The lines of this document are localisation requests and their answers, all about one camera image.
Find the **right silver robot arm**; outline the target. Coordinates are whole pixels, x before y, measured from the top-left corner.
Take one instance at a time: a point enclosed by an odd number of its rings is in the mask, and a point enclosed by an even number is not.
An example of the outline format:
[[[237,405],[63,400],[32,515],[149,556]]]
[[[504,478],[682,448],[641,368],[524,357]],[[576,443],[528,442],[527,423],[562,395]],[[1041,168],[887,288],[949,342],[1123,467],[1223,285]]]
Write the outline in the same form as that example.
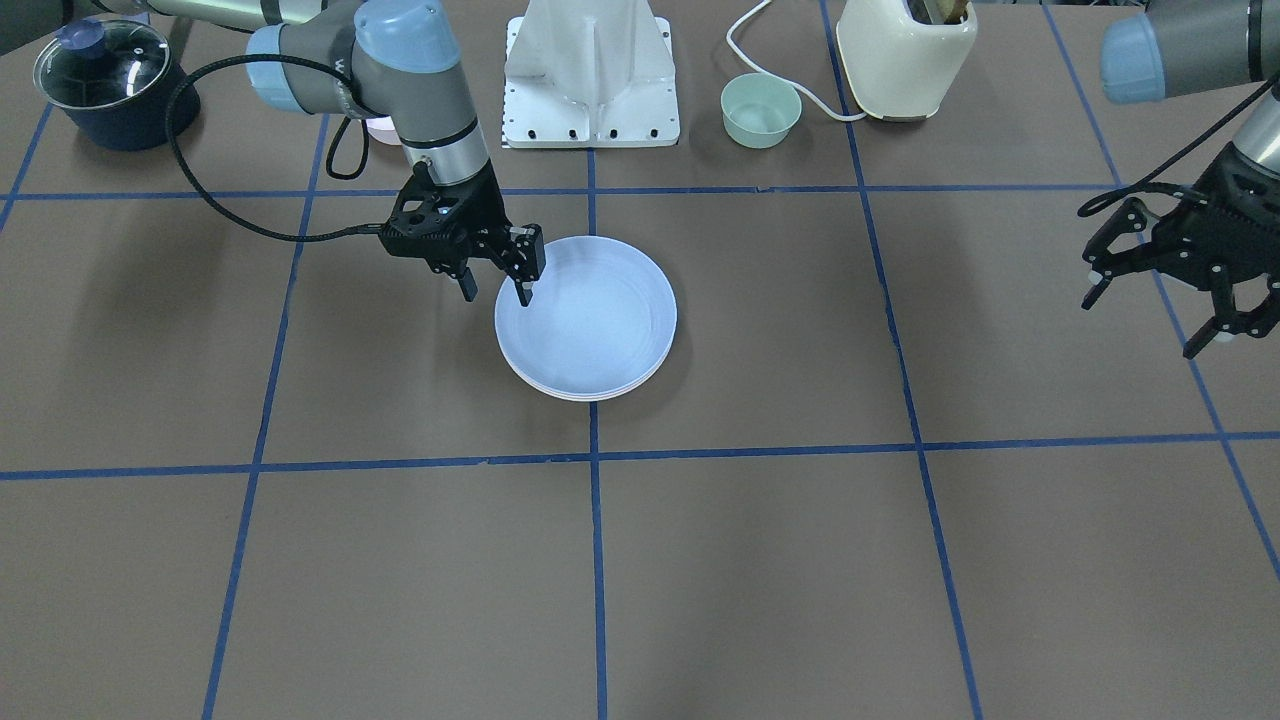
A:
[[[136,20],[157,13],[244,31],[238,55],[180,69],[168,38]],[[545,265],[540,225],[513,225],[497,182],[460,47],[439,1],[65,1],[20,33],[55,35],[33,68],[35,83],[90,140],[138,151],[168,145],[200,110],[195,82],[244,67],[269,106],[393,122],[411,177],[375,234],[396,258],[419,258],[477,287],[468,263],[486,259],[515,283],[522,305]]]

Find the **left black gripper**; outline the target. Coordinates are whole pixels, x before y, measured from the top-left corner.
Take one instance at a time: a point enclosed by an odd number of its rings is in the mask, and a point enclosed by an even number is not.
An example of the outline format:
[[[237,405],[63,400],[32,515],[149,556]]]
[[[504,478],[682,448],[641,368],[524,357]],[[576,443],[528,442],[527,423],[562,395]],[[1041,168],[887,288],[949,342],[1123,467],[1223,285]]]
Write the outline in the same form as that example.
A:
[[[1235,334],[1277,327],[1277,173],[1228,143],[1193,184],[1143,181],[1092,197],[1083,217],[1114,208],[1082,252],[1091,310],[1124,275],[1157,272],[1206,292],[1211,318],[1183,347],[1194,359]]]

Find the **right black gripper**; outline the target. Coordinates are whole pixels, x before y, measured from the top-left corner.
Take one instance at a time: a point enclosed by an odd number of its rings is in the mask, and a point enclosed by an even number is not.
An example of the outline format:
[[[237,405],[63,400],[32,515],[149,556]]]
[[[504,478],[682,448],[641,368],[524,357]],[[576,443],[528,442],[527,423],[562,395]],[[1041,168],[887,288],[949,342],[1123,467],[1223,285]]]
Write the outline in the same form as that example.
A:
[[[515,295],[521,307],[532,301],[534,282],[545,269],[545,241],[539,224],[515,225],[506,213],[506,205],[490,163],[472,178],[458,184],[438,184],[430,176],[428,164],[415,164],[412,176],[402,190],[439,190],[456,196],[461,204],[456,211],[467,232],[468,251],[463,263],[433,266],[436,274],[456,281],[466,302],[477,297],[477,282],[468,266],[474,259],[490,261],[515,283]]]

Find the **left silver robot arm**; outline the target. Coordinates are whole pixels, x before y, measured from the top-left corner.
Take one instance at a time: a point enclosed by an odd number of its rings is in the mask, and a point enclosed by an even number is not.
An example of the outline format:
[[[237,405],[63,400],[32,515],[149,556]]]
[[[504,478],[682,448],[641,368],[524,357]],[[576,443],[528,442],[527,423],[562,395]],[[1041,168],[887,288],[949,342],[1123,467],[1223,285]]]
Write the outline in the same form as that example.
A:
[[[1275,1],[1151,1],[1103,36],[1100,78],[1111,102],[1256,83],[1235,108],[1244,124],[1194,183],[1164,183],[1152,170],[1078,211],[1111,210],[1082,254],[1092,283],[1084,309],[1112,281],[1147,270],[1210,295],[1212,316],[1183,347],[1189,359],[1277,324],[1277,22]]]

